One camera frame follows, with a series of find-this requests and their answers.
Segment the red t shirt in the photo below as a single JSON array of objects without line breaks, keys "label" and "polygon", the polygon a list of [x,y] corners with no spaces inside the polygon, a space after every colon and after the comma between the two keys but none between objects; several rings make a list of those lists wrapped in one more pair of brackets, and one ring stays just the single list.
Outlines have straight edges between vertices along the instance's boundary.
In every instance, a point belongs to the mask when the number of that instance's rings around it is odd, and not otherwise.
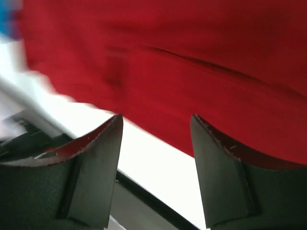
[{"label": "red t shirt", "polygon": [[251,164],[307,162],[304,0],[25,0],[29,69],[192,154],[198,114]]}]

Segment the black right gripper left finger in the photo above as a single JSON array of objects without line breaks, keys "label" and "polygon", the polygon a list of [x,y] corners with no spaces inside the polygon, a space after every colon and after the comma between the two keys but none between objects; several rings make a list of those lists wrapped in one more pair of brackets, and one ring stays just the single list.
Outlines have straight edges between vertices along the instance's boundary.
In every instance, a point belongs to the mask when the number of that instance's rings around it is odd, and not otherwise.
[{"label": "black right gripper left finger", "polygon": [[2,143],[1,229],[107,229],[122,133],[117,114],[74,140],[38,132]]}]

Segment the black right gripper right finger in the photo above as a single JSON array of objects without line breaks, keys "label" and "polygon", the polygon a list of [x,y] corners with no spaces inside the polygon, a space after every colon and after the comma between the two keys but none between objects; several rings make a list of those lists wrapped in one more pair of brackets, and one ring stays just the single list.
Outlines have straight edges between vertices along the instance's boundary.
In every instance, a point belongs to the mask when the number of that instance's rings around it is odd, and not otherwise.
[{"label": "black right gripper right finger", "polygon": [[255,150],[220,132],[198,115],[191,139],[206,227],[212,230],[304,230],[307,169],[257,167],[236,153]]}]

